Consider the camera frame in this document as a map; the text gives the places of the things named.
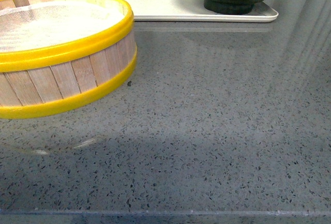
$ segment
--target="yellow plastic band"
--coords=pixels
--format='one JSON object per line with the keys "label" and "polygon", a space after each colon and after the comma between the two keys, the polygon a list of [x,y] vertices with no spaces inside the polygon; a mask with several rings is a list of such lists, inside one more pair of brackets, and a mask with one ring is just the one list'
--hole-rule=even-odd
{"label": "yellow plastic band", "polygon": [[137,63],[137,47],[134,56],[129,65],[113,77],[108,82],[79,95],[71,96],[62,100],[46,102],[31,106],[20,107],[0,107],[0,118],[5,119],[25,119],[43,117],[53,114],[63,113],[72,109],[82,107],[93,101],[96,101],[116,88],[121,86],[133,73]]}
{"label": "yellow plastic band", "polygon": [[133,12],[126,1],[114,1],[128,9],[124,18],[114,26],[86,38],[64,44],[26,51],[2,52],[0,53],[0,72],[29,70],[61,64],[88,56],[117,43],[132,30]]}

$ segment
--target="white tray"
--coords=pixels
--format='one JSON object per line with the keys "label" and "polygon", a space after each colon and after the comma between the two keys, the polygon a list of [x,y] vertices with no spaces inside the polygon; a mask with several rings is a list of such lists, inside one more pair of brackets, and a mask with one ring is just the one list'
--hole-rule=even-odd
{"label": "white tray", "polygon": [[242,16],[218,14],[203,7],[203,0],[126,0],[136,21],[271,22],[278,12],[265,3],[255,4]]}

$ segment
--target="mesh lid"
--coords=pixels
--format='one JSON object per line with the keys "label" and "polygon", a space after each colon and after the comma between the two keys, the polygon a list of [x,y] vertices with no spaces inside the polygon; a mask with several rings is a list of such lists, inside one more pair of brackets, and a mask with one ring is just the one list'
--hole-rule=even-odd
{"label": "mesh lid", "polygon": [[0,10],[0,52],[49,47],[88,37],[124,18],[106,9],[77,1],[37,3]]}

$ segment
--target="quartz countertop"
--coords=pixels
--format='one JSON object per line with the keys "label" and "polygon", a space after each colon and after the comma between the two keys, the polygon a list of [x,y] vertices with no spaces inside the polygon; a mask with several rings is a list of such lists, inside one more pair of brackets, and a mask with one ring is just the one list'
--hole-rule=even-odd
{"label": "quartz countertop", "polygon": [[331,0],[268,3],[271,23],[136,22],[137,67],[114,92],[0,119],[3,217],[330,223]]}

